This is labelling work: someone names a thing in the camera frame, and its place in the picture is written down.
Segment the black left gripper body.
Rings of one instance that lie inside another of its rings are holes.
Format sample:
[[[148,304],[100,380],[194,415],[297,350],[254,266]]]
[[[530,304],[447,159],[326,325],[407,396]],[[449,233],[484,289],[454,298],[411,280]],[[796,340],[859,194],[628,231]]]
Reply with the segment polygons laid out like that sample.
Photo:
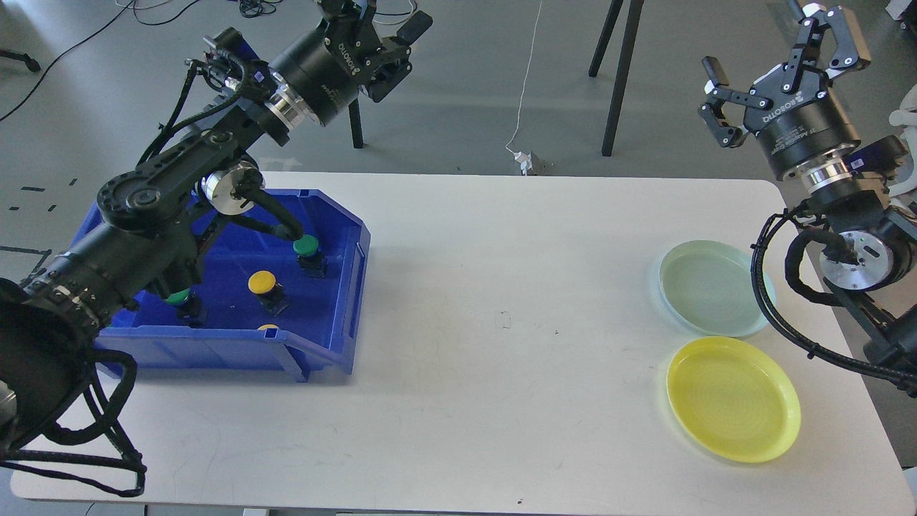
[[[286,128],[325,126],[358,97],[381,102],[412,72],[412,45],[381,38],[374,1],[318,1],[323,19],[271,61],[271,112]],[[396,23],[409,19],[410,11]]]

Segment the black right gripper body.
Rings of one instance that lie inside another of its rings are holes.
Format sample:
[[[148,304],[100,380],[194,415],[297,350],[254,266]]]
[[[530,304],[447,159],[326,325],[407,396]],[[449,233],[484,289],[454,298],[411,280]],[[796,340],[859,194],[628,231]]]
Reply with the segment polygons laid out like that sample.
[[[834,49],[834,38],[826,36],[819,65],[825,65]],[[787,61],[753,84],[771,107],[747,108],[743,119],[778,181],[792,176],[806,161],[835,151],[845,156],[861,143],[832,91],[834,78],[808,66],[796,78],[788,78]]]

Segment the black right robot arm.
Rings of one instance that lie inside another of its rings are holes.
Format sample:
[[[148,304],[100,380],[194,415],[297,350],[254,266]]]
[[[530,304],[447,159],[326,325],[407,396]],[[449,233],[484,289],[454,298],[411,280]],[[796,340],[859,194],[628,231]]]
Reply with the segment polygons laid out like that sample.
[[[854,13],[796,1],[789,8],[799,25],[789,58],[746,92],[730,88],[717,59],[702,60],[709,81],[698,114],[717,143],[735,148],[753,136],[776,179],[799,179],[808,194],[796,208],[770,216],[752,245],[754,299],[766,320],[808,357],[915,396],[915,310],[894,315],[871,296],[915,268],[915,206],[892,203],[888,187],[907,151],[893,136],[862,147],[832,91],[836,78],[871,61]],[[845,308],[868,334],[864,360],[803,335],[770,300],[763,265],[787,223],[798,235],[784,258],[786,283],[809,302]]]

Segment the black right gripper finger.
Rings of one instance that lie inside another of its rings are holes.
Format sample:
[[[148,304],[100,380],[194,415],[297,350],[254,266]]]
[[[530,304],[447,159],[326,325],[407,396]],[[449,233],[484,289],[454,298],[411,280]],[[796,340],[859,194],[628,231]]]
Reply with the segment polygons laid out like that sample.
[[[829,78],[860,71],[871,65],[872,56],[855,13],[842,6],[827,7],[817,2],[787,2],[799,24],[796,42],[787,61],[787,77],[796,78],[805,66],[822,70]],[[835,49],[825,65],[819,65],[825,37],[835,40]]]
[[[722,148],[737,148],[746,140],[746,131],[727,120],[724,107],[728,102],[748,107],[753,94],[731,89],[723,66],[717,58],[705,56],[701,64],[708,76],[708,84],[704,89],[706,99],[698,108],[698,114]]]

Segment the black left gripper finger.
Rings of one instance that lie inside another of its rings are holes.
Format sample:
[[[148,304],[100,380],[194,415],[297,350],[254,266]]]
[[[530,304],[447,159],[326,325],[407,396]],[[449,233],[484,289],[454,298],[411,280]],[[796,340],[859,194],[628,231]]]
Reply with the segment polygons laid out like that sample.
[[[432,17],[421,10],[417,10],[397,29],[396,42],[403,45],[413,45],[432,25]]]

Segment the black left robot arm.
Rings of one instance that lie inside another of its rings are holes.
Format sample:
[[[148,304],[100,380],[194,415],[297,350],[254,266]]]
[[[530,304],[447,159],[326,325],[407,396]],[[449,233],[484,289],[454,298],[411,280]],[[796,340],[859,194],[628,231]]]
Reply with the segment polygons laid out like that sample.
[[[201,283],[226,225],[299,241],[302,223],[265,191],[248,149],[262,136],[284,145],[302,121],[325,126],[344,110],[356,128],[357,96],[386,98],[433,23],[413,9],[383,38],[373,1],[317,6],[317,27],[271,62],[233,27],[208,39],[137,166],[98,191],[101,225],[30,277],[2,280],[3,468],[144,493],[142,454],[118,421],[138,364],[96,338],[140,307],[138,293],[169,300]]]

